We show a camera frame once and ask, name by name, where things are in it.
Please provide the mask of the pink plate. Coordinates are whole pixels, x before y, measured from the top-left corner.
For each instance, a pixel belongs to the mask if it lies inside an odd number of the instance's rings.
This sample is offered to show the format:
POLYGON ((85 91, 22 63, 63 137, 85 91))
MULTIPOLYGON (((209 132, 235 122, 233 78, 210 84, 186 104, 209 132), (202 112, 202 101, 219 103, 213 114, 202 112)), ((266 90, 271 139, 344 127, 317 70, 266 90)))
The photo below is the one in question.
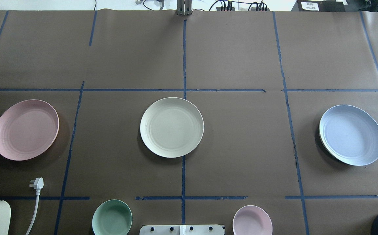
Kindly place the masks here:
POLYGON ((58 132, 59 115, 50 103, 21 101, 0 117, 0 155, 13 161, 33 159, 49 149, 58 132))

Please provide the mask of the green bowl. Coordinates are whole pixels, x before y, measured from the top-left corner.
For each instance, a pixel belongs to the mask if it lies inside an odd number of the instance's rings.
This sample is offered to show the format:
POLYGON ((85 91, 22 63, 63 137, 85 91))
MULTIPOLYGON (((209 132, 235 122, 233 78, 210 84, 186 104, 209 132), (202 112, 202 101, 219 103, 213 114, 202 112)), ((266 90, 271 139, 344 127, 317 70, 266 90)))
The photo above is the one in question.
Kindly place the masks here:
POLYGON ((133 215, 123 201, 112 199, 102 203, 95 211, 92 229, 95 235, 127 235, 131 229, 133 215))

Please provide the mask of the black box with label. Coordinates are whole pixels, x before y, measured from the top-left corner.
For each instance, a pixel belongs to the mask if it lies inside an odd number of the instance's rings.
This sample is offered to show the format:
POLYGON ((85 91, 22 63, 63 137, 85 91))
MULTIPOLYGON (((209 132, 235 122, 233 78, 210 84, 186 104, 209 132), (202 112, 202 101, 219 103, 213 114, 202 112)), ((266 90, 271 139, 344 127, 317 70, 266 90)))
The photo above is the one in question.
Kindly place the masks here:
POLYGON ((343 2, 325 0, 297 0, 291 11, 346 12, 343 2))

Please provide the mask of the aluminium frame post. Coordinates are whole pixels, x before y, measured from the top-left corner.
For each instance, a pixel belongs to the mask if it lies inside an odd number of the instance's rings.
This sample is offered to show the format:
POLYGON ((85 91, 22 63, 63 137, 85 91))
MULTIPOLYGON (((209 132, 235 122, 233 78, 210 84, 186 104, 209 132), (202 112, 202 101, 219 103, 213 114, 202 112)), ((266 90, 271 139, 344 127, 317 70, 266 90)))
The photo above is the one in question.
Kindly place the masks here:
POLYGON ((192 15, 192 0, 177 0, 176 1, 176 14, 177 15, 192 15))

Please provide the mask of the cream white plate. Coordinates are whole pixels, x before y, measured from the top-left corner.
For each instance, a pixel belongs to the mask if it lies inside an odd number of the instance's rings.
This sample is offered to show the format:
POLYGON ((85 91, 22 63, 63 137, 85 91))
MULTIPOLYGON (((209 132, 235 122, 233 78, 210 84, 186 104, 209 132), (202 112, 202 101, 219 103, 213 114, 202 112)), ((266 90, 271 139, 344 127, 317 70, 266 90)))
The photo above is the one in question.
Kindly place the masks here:
POLYGON ((204 134, 199 109, 183 98, 169 97, 151 104, 140 121, 140 135, 154 154, 178 158, 192 152, 204 134))

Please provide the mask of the pink bowl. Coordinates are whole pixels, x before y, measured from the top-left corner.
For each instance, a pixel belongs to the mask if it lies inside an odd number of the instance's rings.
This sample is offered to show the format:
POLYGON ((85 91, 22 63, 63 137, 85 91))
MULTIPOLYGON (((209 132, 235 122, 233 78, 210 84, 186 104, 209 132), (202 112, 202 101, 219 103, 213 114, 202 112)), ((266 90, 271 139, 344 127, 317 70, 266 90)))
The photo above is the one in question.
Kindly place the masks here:
POLYGON ((241 207, 233 217, 232 227, 235 235, 273 234, 270 216, 256 205, 241 207))

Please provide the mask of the blue plate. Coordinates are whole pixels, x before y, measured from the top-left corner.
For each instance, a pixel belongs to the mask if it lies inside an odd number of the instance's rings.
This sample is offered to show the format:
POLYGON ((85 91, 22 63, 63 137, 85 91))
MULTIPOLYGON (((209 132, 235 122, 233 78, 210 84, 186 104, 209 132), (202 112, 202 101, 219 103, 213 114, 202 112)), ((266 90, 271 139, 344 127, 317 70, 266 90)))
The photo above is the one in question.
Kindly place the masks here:
POLYGON ((352 105, 336 105, 323 113, 319 137, 334 158, 352 166, 378 159, 378 123, 366 111, 352 105))

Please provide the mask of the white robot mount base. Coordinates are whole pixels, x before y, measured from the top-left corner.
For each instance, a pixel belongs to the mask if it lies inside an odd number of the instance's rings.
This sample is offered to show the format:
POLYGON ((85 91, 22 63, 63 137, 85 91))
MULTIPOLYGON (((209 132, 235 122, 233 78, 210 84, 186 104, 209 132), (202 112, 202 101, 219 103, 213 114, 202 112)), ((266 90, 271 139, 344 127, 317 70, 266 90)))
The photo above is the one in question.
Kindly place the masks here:
POLYGON ((205 225, 147 225, 142 226, 140 235, 225 235, 225 226, 205 225))

